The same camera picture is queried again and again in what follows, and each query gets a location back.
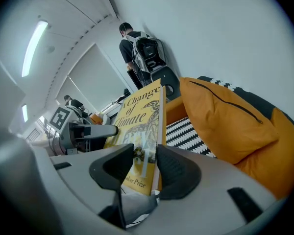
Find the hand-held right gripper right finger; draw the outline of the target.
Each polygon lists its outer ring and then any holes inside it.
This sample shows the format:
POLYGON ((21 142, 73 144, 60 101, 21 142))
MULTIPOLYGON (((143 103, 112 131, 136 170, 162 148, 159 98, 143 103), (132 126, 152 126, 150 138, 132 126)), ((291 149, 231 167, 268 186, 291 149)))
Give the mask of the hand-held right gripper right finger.
POLYGON ((160 170, 162 189, 160 200, 178 200, 186 197, 201 181, 201 170, 187 150, 158 145, 157 166, 160 170))

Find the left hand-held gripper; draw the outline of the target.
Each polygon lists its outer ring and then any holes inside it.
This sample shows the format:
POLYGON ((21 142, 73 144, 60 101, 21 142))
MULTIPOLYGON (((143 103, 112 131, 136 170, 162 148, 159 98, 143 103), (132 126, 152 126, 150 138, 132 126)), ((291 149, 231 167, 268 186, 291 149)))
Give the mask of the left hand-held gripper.
POLYGON ((105 140, 119 131, 114 125, 91 123, 74 106, 59 106, 50 118, 49 125, 59 134, 59 147, 66 155, 93 151, 91 144, 95 140, 105 140))

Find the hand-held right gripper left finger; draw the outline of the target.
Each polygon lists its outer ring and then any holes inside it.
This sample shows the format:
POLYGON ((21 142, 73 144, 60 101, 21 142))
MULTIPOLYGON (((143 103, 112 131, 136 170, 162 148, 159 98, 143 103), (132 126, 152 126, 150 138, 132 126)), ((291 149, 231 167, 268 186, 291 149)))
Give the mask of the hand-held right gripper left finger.
POLYGON ((112 146, 95 153, 99 157, 90 164, 90 176, 102 189, 119 192, 133 165, 134 145, 112 146))

